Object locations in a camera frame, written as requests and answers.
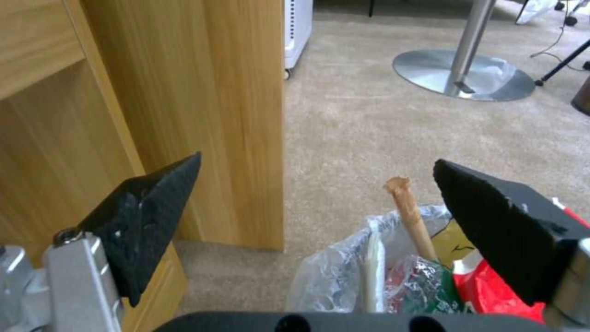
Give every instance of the black cable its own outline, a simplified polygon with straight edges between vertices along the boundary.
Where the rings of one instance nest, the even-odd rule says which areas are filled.
[[[535,54],[536,54],[535,56],[546,55],[546,56],[554,57],[554,58],[556,58],[556,59],[557,59],[559,62],[563,62],[563,60],[561,60],[561,58],[560,58],[560,57],[556,56],[556,55],[555,55],[555,54],[553,54],[553,53],[549,53],[549,52],[538,52],[538,53],[535,53]],[[567,68],[570,68],[571,70],[575,70],[575,71],[586,71],[585,69],[574,68],[574,67],[572,67],[572,66],[570,66],[570,65],[568,65],[568,64],[566,64],[565,66],[566,66]]]
[[[562,23],[561,27],[559,27],[559,29],[561,29],[561,32],[559,33],[559,36],[557,37],[557,39],[555,40],[555,42],[553,42],[553,44],[551,44],[549,47],[547,47],[546,49],[544,49],[542,51],[539,51],[537,53],[531,54],[529,56],[530,58],[535,58],[537,56],[540,56],[540,55],[544,54],[546,56],[550,56],[550,57],[556,58],[557,60],[559,60],[559,62],[563,62],[563,60],[561,60],[560,57],[556,56],[553,53],[549,53],[548,51],[551,48],[554,48],[559,43],[559,41],[561,40],[561,37],[563,37],[563,33],[565,32],[565,20],[567,19],[568,15],[569,15],[569,1],[566,0],[565,1],[565,17],[563,18],[563,23]],[[574,68],[574,67],[572,67],[572,66],[570,66],[568,64],[566,65],[566,67],[569,68],[569,69],[571,69],[571,70],[575,70],[575,71],[586,71],[584,69]]]

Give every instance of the wooden panel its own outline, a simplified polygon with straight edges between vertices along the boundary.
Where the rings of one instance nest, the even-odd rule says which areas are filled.
[[[123,331],[153,331],[174,317],[186,289],[186,277],[173,245],[170,244],[152,280],[142,295],[140,305],[125,313]]]
[[[0,99],[84,58],[60,0],[3,0]]]
[[[64,3],[131,168],[137,175],[145,174],[80,1],[64,0]],[[170,244],[152,275],[146,291],[142,294],[139,305],[131,308],[125,299],[126,311],[123,331],[153,330],[170,320],[173,318],[185,291],[186,276],[174,245]]]
[[[280,1],[83,4],[146,169],[203,152],[179,235],[282,249]]]
[[[134,172],[84,62],[1,101],[0,123],[0,243],[39,262]]]

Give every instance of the round metal base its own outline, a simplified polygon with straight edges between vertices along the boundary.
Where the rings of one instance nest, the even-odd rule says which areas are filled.
[[[516,100],[530,96],[533,80],[514,65],[476,55],[462,82],[449,82],[455,51],[422,50],[398,55],[393,67],[415,85],[447,96],[489,101]]]

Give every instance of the carpet floor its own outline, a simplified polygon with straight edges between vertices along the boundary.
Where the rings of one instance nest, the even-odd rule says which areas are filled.
[[[391,176],[413,180],[421,204],[441,203],[432,166],[446,158],[559,197],[590,219],[590,117],[569,102],[588,72],[563,69],[531,97],[473,102],[399,77],[404,51],[454,49],[470,3],[461,0],[316,0],[313,34],[286,82],[283,253],[176,241],[189,279],[178,314],[281,311],[299,262],[394,206]],[[559,35],[563,12],[514,25],[520,4],[499,0],[479,54],[539,78],[557,61],[529,58]],[[589,36],[587,15],[552,52],[565,57]],[[582,54],[572,66],[590,60]]]

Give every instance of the wheel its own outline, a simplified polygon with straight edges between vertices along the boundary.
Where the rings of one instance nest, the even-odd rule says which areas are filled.
[[[293,70],[292,69],[285,69],[285,72],[283,73],[283,79],[288,80],[291,78],[291,75],[293,75]]]
[[[578,23],[578,19],[573,16],[568,16],[565,18],[565,25],[569,27],[573,27],[574,25],[576,25],[576,23]]]

